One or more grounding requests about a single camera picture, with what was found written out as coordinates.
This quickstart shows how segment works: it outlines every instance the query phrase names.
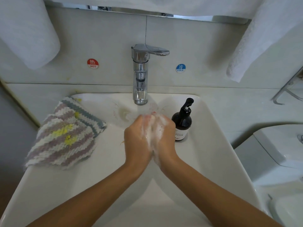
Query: white ceramic sink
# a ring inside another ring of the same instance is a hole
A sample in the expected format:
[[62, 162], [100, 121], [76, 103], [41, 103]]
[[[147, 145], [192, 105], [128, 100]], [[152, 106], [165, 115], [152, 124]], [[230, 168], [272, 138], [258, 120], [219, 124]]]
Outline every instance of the white ceramic sink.
[[[192, 126], [176, 143], [187, 164], [226, 190], [260, 208], [252, 183], [207, 105], [195, 95], [149, 94], [144, 106], [131, 93], [78, 94], [81, 104], [108, 127], [96, 140], [92, 156], [70, 170], [29, 167], [7, 206], [0, 227], [23, 227], [104, 179], [124, 163], [123, 132], [134, 119], [153, 111], [172, 117], [188, 97]], [[146, 171], [94, 226], [210, 226], [207, 218], [152, 161]]]

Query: soap bottle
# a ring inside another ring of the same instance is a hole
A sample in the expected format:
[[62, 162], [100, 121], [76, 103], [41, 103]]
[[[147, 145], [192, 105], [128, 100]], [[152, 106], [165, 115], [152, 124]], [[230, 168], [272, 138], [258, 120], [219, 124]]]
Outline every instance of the soap bottle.
[[180, 112], [177, 112], [172, 116], [172, 121], [176, 124], [175, 141], [184, 139], [191, 126], [191, 117], [189, 116], [191, 109], [189, 107], [193, 102], [194, 100], [192, 98], [187, 98], [185, 104], [181, 107]]

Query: red sticker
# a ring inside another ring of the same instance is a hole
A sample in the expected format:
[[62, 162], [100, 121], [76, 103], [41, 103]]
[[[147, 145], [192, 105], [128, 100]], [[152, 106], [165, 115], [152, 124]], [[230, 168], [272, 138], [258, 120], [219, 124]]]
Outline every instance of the red sticker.
[[88, 59], [87, 60], [87, 65], [92, 68], [92, 69], [96, 69], [99, 67], [99, 63], [98, 61], [96, 61], [95, 59]]

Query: striped towel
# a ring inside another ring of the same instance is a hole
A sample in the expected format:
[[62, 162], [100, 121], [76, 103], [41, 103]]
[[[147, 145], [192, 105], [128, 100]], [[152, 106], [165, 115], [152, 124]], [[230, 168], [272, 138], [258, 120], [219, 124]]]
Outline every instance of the striped towel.
[[92, 154], [95, 137], [104, 131], [106, 123], [86, 111], [80, 101], [65, 97], [54, 114], [48, 115], [26, 157], [25, 167], [54, 165], [67, 169]]

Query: faucet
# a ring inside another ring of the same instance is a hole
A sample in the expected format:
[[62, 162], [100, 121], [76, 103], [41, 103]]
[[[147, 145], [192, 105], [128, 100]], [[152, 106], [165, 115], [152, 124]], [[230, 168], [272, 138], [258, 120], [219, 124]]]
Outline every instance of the faucet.
[[150, 54], [166, 56], [169, 55], [169, 51], [147, 44], [136, 44], [134, 47], [131, 47], [131, 57], [134, 68], [133, 99], [137, 105], [144, 105], [148, 100], [147, 74]]

